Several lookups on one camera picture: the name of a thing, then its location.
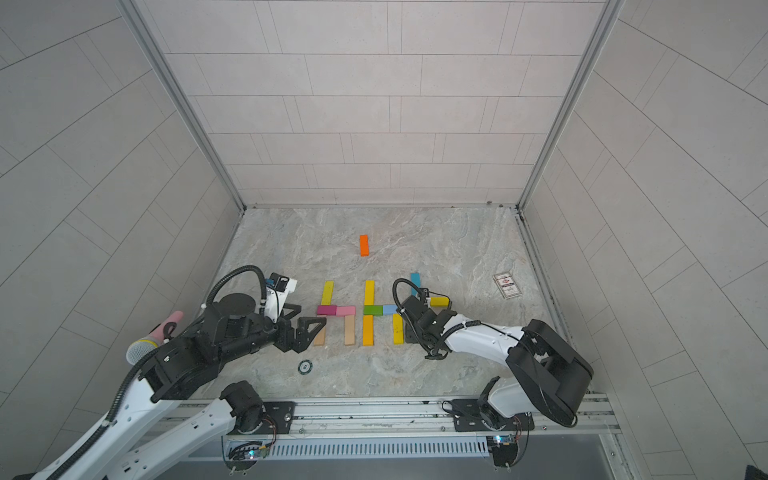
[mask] gray marble surface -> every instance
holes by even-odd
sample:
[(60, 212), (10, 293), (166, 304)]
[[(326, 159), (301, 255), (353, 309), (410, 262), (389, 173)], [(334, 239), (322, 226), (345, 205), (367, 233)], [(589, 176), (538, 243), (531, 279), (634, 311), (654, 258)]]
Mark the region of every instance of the gray marble surface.
[[(370, 255), (359, 255), (367, 234)], [(424, 359), (416, 344), (392, 343), (392, 317), (374, 317), (374, 346), (362, 346), (365, 280), (376, 281), (376, 304), (391, 304), (392, 281), (421, 273), (422, 285), (449, 295), (453, 309), (498, 325), (550, 323), (515, 217), (508, 208), (329, 208), (252, 209), (245, 214), (217, 278), (252, 263), (265, 276), (296, 278), (290, 303), (314, 316), (326, 280), (335, 282), (333, 304), (354, 305), (356, 345), (344, 345), (344, 320), (330, 317), (326, 345), (303, 353), (273, 346), (228, 364), (195, 398), (214, 398), (232, 382), (248, 380), (262, 397), (440, 396), (479, 394), (493, 376), (511, 376), (505, 366), (478, 356), (450, 353)], [(512, 271), (521, 296), (504, 300), (495, 273)], [(402, 287), (401, 300), (409, 289)], [(245, 292), (258, 300), (255, 275), (230, 281), (224, 293)], [(297, 367), (313, 363), (309, 375)]]

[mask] green wooden block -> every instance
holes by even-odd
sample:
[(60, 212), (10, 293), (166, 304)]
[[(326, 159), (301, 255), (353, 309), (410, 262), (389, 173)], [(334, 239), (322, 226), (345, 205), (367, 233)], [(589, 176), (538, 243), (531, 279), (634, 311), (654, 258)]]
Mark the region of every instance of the green wooden block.
[(384, 306), (383, 305), (366, 305), (362, 308), (362, 314), (373, 315), (373, 316), (383, 316)]

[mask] pink wooden block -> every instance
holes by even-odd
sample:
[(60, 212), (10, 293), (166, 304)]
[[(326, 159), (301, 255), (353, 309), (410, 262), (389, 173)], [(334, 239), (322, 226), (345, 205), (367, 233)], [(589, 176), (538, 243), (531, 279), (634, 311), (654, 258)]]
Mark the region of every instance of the pink wooden block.
[(319, 305), (317, 307), (317, 314), (336, 316), (336, 305)]
[(338, 306), (336, 308), (336, 316), (347, 316), (347, 315), (354, 315), (354, 314), (355, 314), (354, 306)]

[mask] blue wooden block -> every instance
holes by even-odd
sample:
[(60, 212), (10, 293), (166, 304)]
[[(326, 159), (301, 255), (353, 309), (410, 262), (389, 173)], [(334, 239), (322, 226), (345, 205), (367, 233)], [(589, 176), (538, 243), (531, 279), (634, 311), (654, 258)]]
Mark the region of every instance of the blue wooden block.
[[(421, 288), (422, 286), (422, 276), (418, 273), (411, 273), (411, 281), (416, 284), (417, 287)], [(418, 293), (416, 290), (411, 288), (411, 295), (418, 296)]]

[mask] microphone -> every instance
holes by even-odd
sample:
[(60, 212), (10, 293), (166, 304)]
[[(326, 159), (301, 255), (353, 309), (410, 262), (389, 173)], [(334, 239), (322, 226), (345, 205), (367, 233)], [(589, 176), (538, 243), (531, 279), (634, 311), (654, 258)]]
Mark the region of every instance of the microphone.
[(149, 332), (147, 336), (130, 344), (125, 352), (125, 359), (128, 363), (136, 365), (136, 362), (141, 360), (143, 356), (170, 340), (171, 333), (173, 333), (183, 317), (183, 312), (179, 310), (173, 312), (165, 321)]

